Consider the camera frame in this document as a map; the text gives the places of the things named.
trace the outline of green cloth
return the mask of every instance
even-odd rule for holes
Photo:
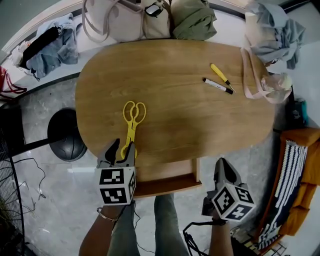
[[[178,0],[171,6],[176,39],[207,40],[217,31],[213,22],[217,19],[208,0]]]

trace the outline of blue cloth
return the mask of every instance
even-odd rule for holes
[[[278,5],[253,2],[246,8],[258,16],[258,24],[273,28],[275,40],[266,40],[251,47],[251,50],[264,63],[276,59],[286,61],[288,69],[295,69],[300,58],[300,48],[305,39],[305,28],[290,19]]]
[[[26,62],[26,67],[34,69],[38,78],[45,77],[51,71],[60,67],[61,63],[78,63],[79,54],[76,45],[78,26],[73,21],[73,14],[69,13],[43,23],[36,32],[36,38],[52,27],[58,28],[58,38]]]
[[[107,256],[140,256],[134,227],[134,204],[128,205],[116,223]],[[154,200],[155,256],[189,256],[179,233],[174,195]]]

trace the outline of white handbag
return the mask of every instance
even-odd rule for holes
[[[140,6],[127,0],[83,0],[82,4],[83,30],[96,43],[102,43],[108,36],[118,42],[139,40],[143,36],[143,15]],[[86,22],[101,39],[88,33]]]

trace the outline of yellow scissors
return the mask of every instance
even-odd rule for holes
[[[132,107],[130,108],[130,117],[131,119],[128,120],[126,118],[126,107],[128,104],[132,104]],[[139,116],[139,105],[143,106],[144,109],[144,115],[140,121],[136,121],[136,118]],[[138,102],[135,104],[133,101],[128,101],[124,107],[123,107],[123,118],[128,123],[128,134],[126,136],[126,142],[123,148],[121,149],[121,157],[122,159],[125,159],[126,156],[126,149],[129,146],[130,142],[135,141],[135,134],[136,134],[136,128],[137,125],[140,124],[146,117],[147,109],[145,104],[142,102]]]

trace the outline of white marker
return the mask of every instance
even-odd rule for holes
[[[234,93],[233,90],[231,90],[231,89],[229,89],[229,88],[226,88],[226,87],[224,87],[224,86],[222,86],[222,85],[220,85],[220,84],[218,84],[218,83],[216,83],[216,82],[214,82],[214,81],[211,81],[211,80],[209,80],[209,79],[207,79],[207,78],[203,78],[202,80],[203,80],[206,84],[211,85],[211,86],[214,86],[214,87],[216,87],[216,88],[218,88],[218,89],[220,89],[220,90],[222,90],[222,91],[224,91],[224,92],[226,92],[226,93],[228,93],[228,94],[233,94],[233,93]]]

